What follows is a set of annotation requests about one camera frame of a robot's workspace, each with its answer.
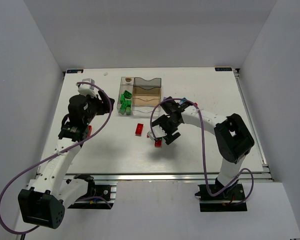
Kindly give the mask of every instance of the gray wall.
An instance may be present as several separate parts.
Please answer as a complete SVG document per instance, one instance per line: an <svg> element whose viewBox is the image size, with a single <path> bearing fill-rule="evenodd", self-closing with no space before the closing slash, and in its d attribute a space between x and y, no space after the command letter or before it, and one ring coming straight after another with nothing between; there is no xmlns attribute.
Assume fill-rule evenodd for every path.
<svg viewBox="0 0 300 240"><path fill-rule="evenodd" d="M22 0L0 0L0 191L40 159L56 106L62 72ZM14 227L20 189L12 185L2 204ZM0 240L10 239L0 226Z"/></svg>
<svg viewBox="0 0 300 240"><path fill-rule="evenodd" d="M278 0L241 69L271 173L300 229L300 0Z"/></svg>
<svg viewBox="0 0 300 240"><path fill-rule="evenodd" d="M25 0L62 70L239 68L276 0Z"/></svg>

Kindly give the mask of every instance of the red object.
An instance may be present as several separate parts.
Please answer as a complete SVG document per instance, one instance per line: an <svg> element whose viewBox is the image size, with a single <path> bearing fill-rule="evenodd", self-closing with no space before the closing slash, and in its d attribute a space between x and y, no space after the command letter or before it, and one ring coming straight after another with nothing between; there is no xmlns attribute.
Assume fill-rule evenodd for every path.
<svg viewBox="0 0 300 240"><path fill-rule="evenodd" d="M144 125L142 123L138 123L135 130L135 135L141 136L142 129L144 128Z"/></svg>
<svg viewBox="0 0 300 240"><path fill-rule="evenodd" d="M155 141L155 142L154 142L154 146L155 146L156 148L161 148L161 146L162 146L162 140Z"/></svg>
<svg viewBox="0 0 300 240"><path fill-rule="evenodd" d="M88 137L90 137L90 135L91 135L91 132L92 132L92 126L91 126L91 125L89 125L89 126L88 126L88 128L89 128Z"/></svg>

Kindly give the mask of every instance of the cable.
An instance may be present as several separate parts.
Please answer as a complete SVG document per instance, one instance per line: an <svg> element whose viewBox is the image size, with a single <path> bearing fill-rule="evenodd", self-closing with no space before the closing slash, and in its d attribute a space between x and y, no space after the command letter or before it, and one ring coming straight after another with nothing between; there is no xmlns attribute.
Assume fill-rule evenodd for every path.
<svg viewBox="0 0 300 240"><path fill-rule="evenodd" d="M100 199L100 200L104 201L104 202L108 205L108 207L109 207L110 209L112 209L112 207L111 207L111 205L108 203L108 201L105 200L105 199L104 199L103 197L101 197L101 196L89 196L89 197L85 197L85 198L79 198L79 199L77 199L75 202L87 201L87 200L91 200L91 199Z"/></svg>
<svg viewBox="0 0 300 240"><path fill-rule="evenodd" d="M206 186L206 190L208 192L208 194L211 196L211 197L215 197L215 196L218 196L220 193L222 193L224 190L226 190L229 186L231 186L236 180L239 179L239 176L242 174L243 171L248 171L251 175L251 189L250 189L250 192L249 194L247 195L247 197L240 201L238 204L241 204L243 203L245 200L248 199L248 197L250 197L251 193L252 193L252 190L253 190L253 187L254 187L254 176L252 174L252 172L248 169L248 168L243 168L241 169L241 171L239 172L239 174L234 177L227 185L225 185L222 189L220 189L219 191L217 191L216 193L212 193L211 192L211 189L209 188L209 183L208 183L208 173L207 173L207 164L206 164L206 148L205 148L205 128L204 128L204 120L202 118L202 114L201 114L201 111L199 109L199 107L192 101L188 100L188 99L185 99L185 98L169 98L169 99L165 99L163 100L162 102L158 103L154 109L152 110L152 113L151 113L151 116L150 116L150 130L153 134L153 137L156 139L156 136L155 136L155 133L154 133L154 130L153 130L153 127L152 127L152 118L154 116L154 113L155 113L155 110L157 107L159 107L161 104L165 103L165 102L168 102L168 101L175 101L175 100L178 100L178 101L185 101L185 102L188 102L190 103L191 105L193 105L196 109L197 109L197 112L199 113L199 118L200 118L200 124L201 124L201 140L202 140L202 161L203 161L203 174L204 174L204 181L205 181L205 186Z"/></svg>
<svg viewBox="0 0 300 240"><path fill-rule="evenodd" d="M91 139L91 138L93 138L95 135L97 135L97 134L98 134L98 133L106 126L106 124L108 123L108 121L109 121L109 119L110 119L110 116L111 116L111 113L112 113L112 110L113 110L113 108L112 108L112 103L111 103L111 100L110 100L110 98L108 97L108 95L107 95L100 87L94 85L93 83L80 81L80 82L77 82L76 84L77 84L77 85L80 85L80 84L88 84L88 85L91 85L91 86L95 87L96 89L100 90L100 91L105 95L106 99L107 99L108 102L109 102L109 108L110 108L110 110L109 110L109 115L108 115L107 119L105 120L104 124L103 124L103 125L102 125L95 133L93 133L91 136L88 136L86 139L84 139L84 140L82 140L82 141L80 141L80 142L77 142L76 144L74 144L74 145L72 145L72 146L69 146L69 147L63 149L63 150L61 150L60 152L55 153L55 154L53 154L53 155L51 155L51 156L49 156L49 157L43 159L42 161L39 161L38 163L36 163L36 164L34 164L34 165L28 167L27 169L23 170L23 171L20 172L18 175L16 175L14 178L12 178L12 179L7 183L7 185L3 188L2 192L0 193L0 205L1 205L2 198L3 198L4 194L5 194L5 192L7 191L8 187L9 187L9 186L10 186L17 178L19 178L20 176L22 176L22 175L25 174L26 172L30 171L31 169L34 169L35 167L39 166L40 164L43 164L43 163L45 163L45 162L47 162L47 161L49 161L49 160L52 160L52 159L56 158L60 153L61 153L61 154L62 154L62 153L65 153L65 152L69 151L70 149L75 148L76 146L82 145L84 142L88 141L89 139ZM27 230L27 231L15 231L15 230L9 228L9 227L4 223L4 221L3 221L2 217L1 217L1 213L0 213L0 224L1 224L1 226L2 226L6 231L8 231L8 232L11 233L11 234L16 234L16 235L23 235L23 234L30 233L30 232L32 232L33 230L35 230L35 229L37 229L37 228L39 227L39 226L35 226L35 227L33 227L33 228L31 228L31 229L29 229L29 230Z"/></svg>

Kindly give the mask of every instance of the black label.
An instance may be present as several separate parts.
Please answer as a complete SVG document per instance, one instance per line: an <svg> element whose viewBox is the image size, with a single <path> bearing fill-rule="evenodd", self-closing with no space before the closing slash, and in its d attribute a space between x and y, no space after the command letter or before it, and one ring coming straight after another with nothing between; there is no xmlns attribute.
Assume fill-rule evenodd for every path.
<svg viewBox="0 0 300 240"><path fill-rule="evenodd" d="M83 69L68 69L66 71L67 74L82 74L83 72Z"/></svg>
<svg viewBox="0 0 300 240"><path fill-rule="evenodd" d="M215 67L216 72L232 72L231 67Z"/></svg>

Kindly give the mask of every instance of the robotic arm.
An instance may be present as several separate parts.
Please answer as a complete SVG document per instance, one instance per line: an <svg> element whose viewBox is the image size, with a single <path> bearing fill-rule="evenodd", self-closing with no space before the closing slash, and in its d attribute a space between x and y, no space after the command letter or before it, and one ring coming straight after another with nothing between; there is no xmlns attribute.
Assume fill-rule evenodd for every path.
<svg viewBox="0 0 300 240"><path fill-rule="evenodd" d="M82 81L94 84L91 78ZM91 133L89 124L93 118L110 112L109 102L101 91L98 91L101 99L95 94L94 87L88 84L79 85L78 92L79 95L69 100L69 113L62 120L54 153L86 139ZM110 98L110 101L113 109L115 100ZM29 190L20 191L18 202L25 223L56 229L64 218L65 209L78 198L95 194L94 178L87 174L76 175L60 191L64 176L81 147L75 146L50 160L42 174L29 186Z"/></svg>
<svg viewBox="0 0 300 240"><path fill-rule="evenodd" d="M191 124L201 128L197 109L188 102L178 104L174 100L165 101L161 105L167 115L162 115L152 122L153 132L147 133L150 139L163 138L167 145L180 137L176 132L180 124ZM247 126L238 114L222 116L201 110L204 130L215 135L218 149L222 155L220 173L215 180L214 192L226 186L240 171L242 162L255 142ZM229 186L223 194L226 195L238 181Z"/></svg>

